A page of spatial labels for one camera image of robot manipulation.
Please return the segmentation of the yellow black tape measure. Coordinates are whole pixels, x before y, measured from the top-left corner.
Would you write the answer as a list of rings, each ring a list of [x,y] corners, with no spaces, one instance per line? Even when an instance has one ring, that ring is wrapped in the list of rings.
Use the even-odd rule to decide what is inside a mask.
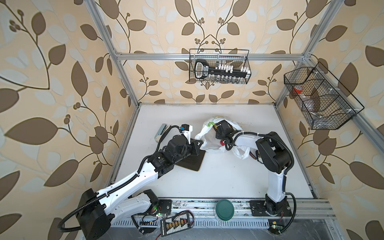
[[[258,156],[258,150],[255,150],[255,151],[250,151],[250,156],[254,159],[254,160],[259,160],[259,156]]]

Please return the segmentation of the black charging board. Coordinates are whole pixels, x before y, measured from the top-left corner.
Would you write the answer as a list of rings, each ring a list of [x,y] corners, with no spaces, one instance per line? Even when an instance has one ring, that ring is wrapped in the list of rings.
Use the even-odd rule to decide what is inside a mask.
[[[165,237],[168,235],[176,234],[182,231],[186,231],[192,228],[192,224],[186,218],[178,220],[164,219],[161,220],[161,236]]]

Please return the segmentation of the green round lid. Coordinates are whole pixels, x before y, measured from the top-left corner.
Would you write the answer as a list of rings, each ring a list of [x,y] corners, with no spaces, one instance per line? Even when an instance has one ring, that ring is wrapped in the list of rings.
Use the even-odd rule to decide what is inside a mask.
[[[215,217],[220,221],[229,221],[235,214],[235,208],[231,201],[227,199],[219,200],[215,205]]]

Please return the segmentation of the black square tray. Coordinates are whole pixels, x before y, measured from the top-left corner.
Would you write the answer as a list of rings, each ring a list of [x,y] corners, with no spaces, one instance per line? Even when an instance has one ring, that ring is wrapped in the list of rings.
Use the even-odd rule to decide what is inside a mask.
[[[188,156],[184,160],[176,163],[177,166],[198,172],[201,168],[206,151],[200,150],[198,156]]]

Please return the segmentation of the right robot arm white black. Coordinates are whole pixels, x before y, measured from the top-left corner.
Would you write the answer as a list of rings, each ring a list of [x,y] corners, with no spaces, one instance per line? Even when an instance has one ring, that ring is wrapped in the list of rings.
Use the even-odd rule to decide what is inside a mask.
[[[261,162],[269,171],[269,185],[266,194],[265,210],[276,216],[288,206],[286,194],[287,173],[295,160],[292,152],[276,132],[259,134],[235,130],[228,121],[214,124],[216,138],[221,140],[227,151],[234,147],[255,150],[250,156]]]

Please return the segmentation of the white plastic bag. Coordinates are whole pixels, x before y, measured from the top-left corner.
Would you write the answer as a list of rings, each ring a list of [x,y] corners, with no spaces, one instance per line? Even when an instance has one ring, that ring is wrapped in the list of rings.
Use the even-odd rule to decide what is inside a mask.
[[[238,123],[222,116],[205,121],[195,139],[203,141],[201,150],[212,154],[229,151],[239,159],[246,159],[257,150],[256,137],[246,135]]]

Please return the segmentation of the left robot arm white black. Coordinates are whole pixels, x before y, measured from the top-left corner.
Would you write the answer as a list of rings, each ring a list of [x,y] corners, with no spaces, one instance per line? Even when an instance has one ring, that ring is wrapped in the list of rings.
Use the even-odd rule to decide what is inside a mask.
[[[136,197],[132,194],[173,170],[178,162],[200,154],[203,142],[191,138],[193,127],[183,124],[175,128],[179,135],[144,157],[138,170],[97,192],[85,191],[78,208],[58,223],[58,231],[82,231],[87,240],[97,240],[119,219],[149,212],[159,201],[154,192],[146,190]]]

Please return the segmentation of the small circuit board right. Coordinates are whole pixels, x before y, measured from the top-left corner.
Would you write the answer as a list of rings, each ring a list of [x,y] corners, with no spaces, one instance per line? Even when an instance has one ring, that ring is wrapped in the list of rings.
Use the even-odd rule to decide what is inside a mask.
[[[268,231],[273,235],[280,235],[282,230],[285,228],[284,225],[280,225],[278,222],[274,220],[269,220],[269,228]]]

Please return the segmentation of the grey black stapler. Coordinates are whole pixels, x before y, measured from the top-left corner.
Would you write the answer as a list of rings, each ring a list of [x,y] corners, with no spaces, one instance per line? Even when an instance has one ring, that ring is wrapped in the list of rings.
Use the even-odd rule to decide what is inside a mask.
[[[155,141],[156,143],[158,143],[160,141],[160,138],[161,136],[164,134],[164,132],[168,129],[168,125],[167,124],[162,124],[159,128],[159,130],[157,131],[156,135],[155,135]]]

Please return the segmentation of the black tool in basket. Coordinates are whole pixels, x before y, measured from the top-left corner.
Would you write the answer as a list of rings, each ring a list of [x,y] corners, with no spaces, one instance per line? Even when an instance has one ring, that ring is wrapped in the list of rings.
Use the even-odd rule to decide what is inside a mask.
[[[248,68],[242,67],[240,70],[236,70],[232,65],[221,64],[218,67],[210,67],[206,60],[196,60],[193,71],[196,79],[213,78],[214,76],[247,79],[251,76],[251,70]]]

